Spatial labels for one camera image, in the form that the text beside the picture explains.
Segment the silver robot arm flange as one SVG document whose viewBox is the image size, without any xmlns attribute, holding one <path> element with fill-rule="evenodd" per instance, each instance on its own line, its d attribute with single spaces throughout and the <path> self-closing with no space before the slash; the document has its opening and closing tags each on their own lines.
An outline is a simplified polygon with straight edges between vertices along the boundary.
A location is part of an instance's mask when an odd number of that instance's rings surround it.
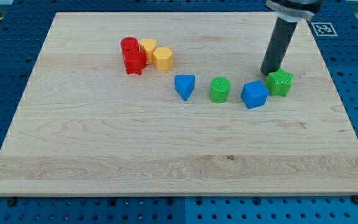
<svg viewBox="0 0 358 224">
<path fill-rule="evenodd" d="M 287 22 L 311 21 L 321 10 L 324 0 L 266 0 L 265 5 Z"/>
</svg>

